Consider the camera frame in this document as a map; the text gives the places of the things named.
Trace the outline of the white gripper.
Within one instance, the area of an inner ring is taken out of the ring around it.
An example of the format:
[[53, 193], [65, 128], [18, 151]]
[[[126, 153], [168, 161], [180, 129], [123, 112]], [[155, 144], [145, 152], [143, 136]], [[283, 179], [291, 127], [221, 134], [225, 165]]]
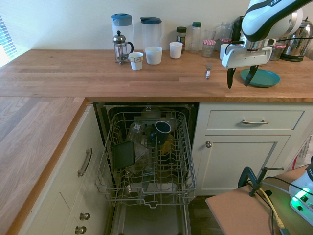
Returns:
[[271, 56], [272, 47], [263, 47], [257, 51], [248, 51], [242, 45], [230, 45], [224, 52], [222, 65], [227, 70], [227, 86], [230, 89], [233, 84], [233, 75], [238, 67], [251, 66], [245, 79], [245, 86], [248, 86], [257, 72], [257, 65], [266, 64]]

